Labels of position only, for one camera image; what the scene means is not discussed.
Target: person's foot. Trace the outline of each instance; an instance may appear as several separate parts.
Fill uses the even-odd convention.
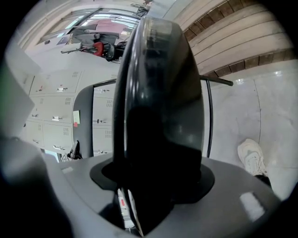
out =
[[[246,139],[238,146],[238,156],[247,172],[253,176],[267,175],[264,165],[262,149],[257,142],[252,139]]]

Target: white floor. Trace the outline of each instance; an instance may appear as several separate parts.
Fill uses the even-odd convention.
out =
[[[255,140],[263,150],[274,192],[286,199],[298,181],[298,60],[223,78],[234,81],[234,86],[211,85],[214,124],[210,157],[243,167],[237,146],[246,138]],[[209,108],[205,105],[208,131]]]

